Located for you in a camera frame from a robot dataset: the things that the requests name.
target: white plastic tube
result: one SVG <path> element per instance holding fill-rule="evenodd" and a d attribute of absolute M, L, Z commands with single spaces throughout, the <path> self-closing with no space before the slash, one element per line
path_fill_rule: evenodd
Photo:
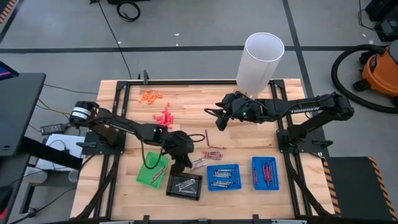
<path fill-rule="evenodd" d="M 284 43 L 274 34 L 252 34 L 244 45 L 236 82 L 248 93 L 259 93 L 267 86 L 285 52 Z"/>

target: caution stripe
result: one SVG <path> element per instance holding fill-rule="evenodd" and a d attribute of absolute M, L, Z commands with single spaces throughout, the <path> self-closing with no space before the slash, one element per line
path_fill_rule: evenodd
<path fill-rule="evenodd" d="M 383 184 L 383 179 L 381 178 L 379 168 L 377 168 L 376 161 L 372 157 L 369 157 L 369 160 L 372 162 L 372 166 L 374 168 L 374 173 L 376 174 L 377 180 L 379 181 L 380 189 L 383 191 L 383 196 L 384 196 L 384 199 L 386 200 L 387 206 L 389 207 L 389 211 L 392 216 L 392 220 L 397 221 L 398 220 L 397 214 L 395 213 L 395 211 L 392 207 L 390 198 L 388 197 L 387 189 L 386 189 L 386 186 L 384 186 L 384 184 Z"/>
<path fill-rule="evenodd" d="M 323 171 L 325 172 L 326 181 L 327 181 L 328 187 L 329 187 L 331 203 L 333 204 L 333 209 L 335 210 L 336 215 L 340 215 L 341 210 L 338 205 L 337 194 L 335 191 L 335 185 L 333 185 L 333 179 L 331 178 L 331 175 L 330 175 L 329 164 L 325 160 L 325 158 L 322 158 L 322 162 L 323 162 Z"/>
<path fill-rule="evenodd" d="M 4 8 L 3 12 L 0 14 L 0 24 L 2 24 L 5 20 L 8 14 L 11 12 L 12 8 L 14 7 L 16 0 L 10 0 L 7 4 L 7 6 Z"/>

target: blue plastic tray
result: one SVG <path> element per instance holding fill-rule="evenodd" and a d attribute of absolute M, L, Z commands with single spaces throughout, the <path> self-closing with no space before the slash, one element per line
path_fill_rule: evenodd
<path fill-rule="evenodd" d="M 264 174 L 262 173 L 262 164 L 271 165 L 271 176 L 269 186 L 267 186 L 264 180 Z M 276 168 L 275 157 L 253 157 L 251 159 L 251 168 L 253 176 L 253 186 L 256 190 L 279 190 L 278 170 Z M 254 180 L 254 168 L 257 170 L 257 185 Z"/>
<path fill-rule="evenodd" d="M 230 178 L 213 177 L 214 172 L 217 169 L 233 169 L 234 171 L 231 172 Z M 211 186 L 211 183 L 216 182 L 217 180 L 230 181 L 234 183 L 229 185 L 228 188 Z M 242 182 L 241 182 L 241 175 L 239 173 L 239 165 L 228 164 L 228 165 L 207 166 L 207 186 L 209 188 L 209 191 L 241 189 Z"/>

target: wooden tabletop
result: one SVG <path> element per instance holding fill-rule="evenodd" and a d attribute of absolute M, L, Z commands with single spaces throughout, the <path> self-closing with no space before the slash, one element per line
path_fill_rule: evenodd
<path fill-rule="evenodd" d="M 100 107 L 111 110 L 116 82 L 115 80 L 101 82 L 97 98 Z M 299 79 L 285 80 L 285 85 L 289 100 L 304 98 Z M 137 99 L 146 89 L 163 93 L 164 97 L 157 99 L 152 105 L 139 103 Z M 153 123 L 153 115 L 161 115 L 160 112 L 167 102 L 170 102 L 169 111 L 174 116 L 171 131 L 180 129 L 188 134 L 204 134 L 207 129 L 210 144 L 225 146 L 228 149 L 222 151 L 222 160 L 208 159 L 206 163 L 209 165 L 239 164 L 243 186 L 240 190 L 209 192 L 205 167 L 194 171 L 185 169 L 185 172 L 203 176 L 200 200 L 166 196 L 170 166 L 159 189 L 136 182 L 142 165 L 141 144 L 135 136 L 128 134 L 126 150 L 119 164 L 112 220 L 142 220 L 144 215 L 150 215 L 151 220 L 251 219 L 253 214 L 258 214 L 260 218 L 294 217 L 285 163 L 283 155 L 278 150 L 275 134 L 277 123 L 253 124 L 234 120 L 229 121 L 225 131 L 221 132 L 215 125 L 216 118 L 203 111 L 204 108 L 215 108 L 215 103 L 220 102 L 225 94 L 233 92 L 234 89 L 236 86 L 233 85 L 133 86 L 131 88 L 127 118 L 139 123 Z M 271 89 L 266 88 L 258 97 L 272 98 Z M 300 124 L 306 119 L 304 114 L 293 115 L 295 124 Z M 159 152 L 160 150 L 154 146 L 145 145 L 144 147 L 145 152 Z M 195 151 L 189 154 L 191 161 L 201 157 L 202 151 L 210 151 L 206 141 L 195 143 Z M 276 158 L 280 190 L 254 190 L 251 175 L 253 156 Z M 302 154 L 301 160 L 308 188 L 326 210 L 334 213 L 321 160 L 311 154 Z M 96 192 L 102 161 L 103 156 L 95 156 L 81 171 L 71 217 L 78 215 Z M 300 210 L 304 213 L 301 193 L 297 186 L 296 189 L 298 189 Z M 101 214 L 104 214 L 105 207 L 106 200 L 103 200 Z"/>

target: black vacuum hose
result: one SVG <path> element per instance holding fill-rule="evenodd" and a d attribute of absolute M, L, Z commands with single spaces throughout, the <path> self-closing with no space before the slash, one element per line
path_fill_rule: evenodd
<path fill-rule="evenodd" d="M 345 95 L 347 98 L 351 99 L 352 101 L 354 101 L 355 103 L 362 105 L 366 108 L 369 108 L 371 110 L 375 110 L 375 111 L 379 111 L 379 112 L 384 112 L 384 113 L 392 113 L 392 114 L 397 114 L 398 113 L 398 108 L 391 108 L 388 106 L 381 106 L 381 105 L 377 105 L 375 103 L 371 103 L 368 100 L 364 100 L 362 98 L 360 98 L 359 96 L 355 95 L 354 93 L 348 91 L 339 81 L 338 77 L 337 77 L 337 71 L 338 71 L 338 67 L 340 66 L 340 63 L 349 55 L 358 52 L 358 51 L 362 51 L 362 50 L 367 50 L 367 51 L 371 51 L 375 54 L 383 54 L 386 50 L 385 48 L 382 47 L 378 47 L 375 45 L 371 45 L 371 44 L 363 44 L 363 45 L 358 45 L 355 46 L 349 50 L 346 50 L 345 52 L 343 52 L 334 62 L 332 68 L 331 68 L 331 80 L 333 81 L 333 83 L 336 86 L 336 89 L 343 95 Z"/>

